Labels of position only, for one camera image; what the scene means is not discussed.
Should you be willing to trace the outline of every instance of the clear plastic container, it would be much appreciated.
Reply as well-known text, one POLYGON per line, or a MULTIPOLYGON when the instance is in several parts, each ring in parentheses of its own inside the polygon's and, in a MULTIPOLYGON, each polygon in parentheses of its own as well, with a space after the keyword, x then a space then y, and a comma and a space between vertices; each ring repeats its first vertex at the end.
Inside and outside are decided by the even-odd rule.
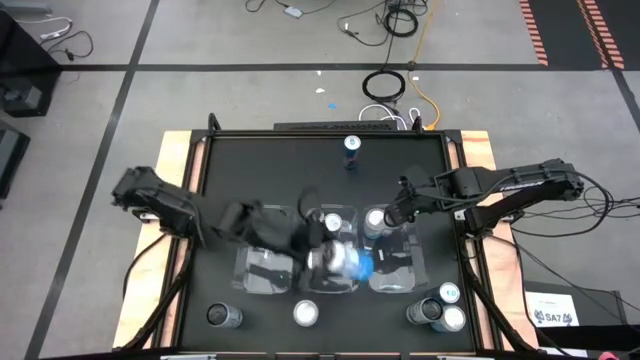
MULTIPOLYGON (((265 205, 265 212, 284 216, 293 229, 293 209, 286 206, 265 205)), ((281 294, 291 288, 293 260, 272 251, 253 246, 238 249, 232 286, 252 294, 281 294)))
MULTIPOLYGON (((352 206, 323 204, 320 206, 323 218, 327 223, 331 234, 341 243, 362 248, 358 241, 358 212, 352 206), (340 217, 340 226, 336 226, 336 215, 340 217)), ((341 294, 354 291, 358 288, 359 281, 348 279, 340 275, 322 274, 307 271, 301 280, 301 289, 323 294, 341 294)))
MULTIPOLYGON (((371 210, 386 207, 387 204, 369 206, 365 208, 364 216, 371 210)), ((367 226, 366 218, 362 222, 363 227, 367 226)), ((428 284, 422 246, 414 224, 405 223, 395 228, 384 226, 382 230, 374 226, 374 229, 367 229, 368 237, 364 236, 364 229, 362 233, 363 246, 373 257, 374 273, 369 278, 372 290, 407 293, 428 284)))

